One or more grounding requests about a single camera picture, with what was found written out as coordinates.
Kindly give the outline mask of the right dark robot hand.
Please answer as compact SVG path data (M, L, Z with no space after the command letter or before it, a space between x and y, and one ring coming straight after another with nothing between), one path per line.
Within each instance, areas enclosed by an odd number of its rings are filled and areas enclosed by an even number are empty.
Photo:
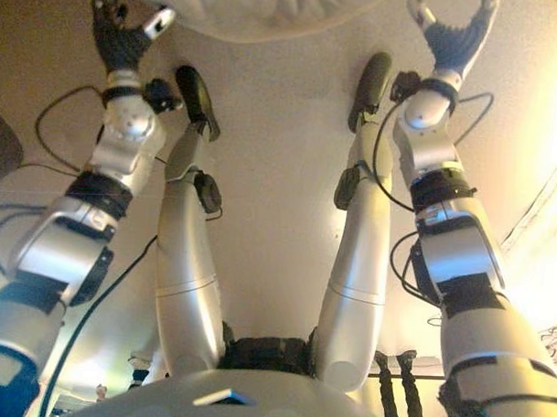
M481 0L465 27L441 22L424 0L407 0L407 9L433 53L434 70L451 70L464 80L485 45L501 0Z

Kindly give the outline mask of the left dark robot hand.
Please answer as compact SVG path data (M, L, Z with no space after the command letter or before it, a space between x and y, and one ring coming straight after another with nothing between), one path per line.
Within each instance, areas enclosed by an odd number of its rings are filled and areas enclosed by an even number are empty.
M138 71L145 52L165 33L177 13L164 5L143 23L129 27L128 6L120 0L90 0L92 34L97 51L107 72L117 70Z

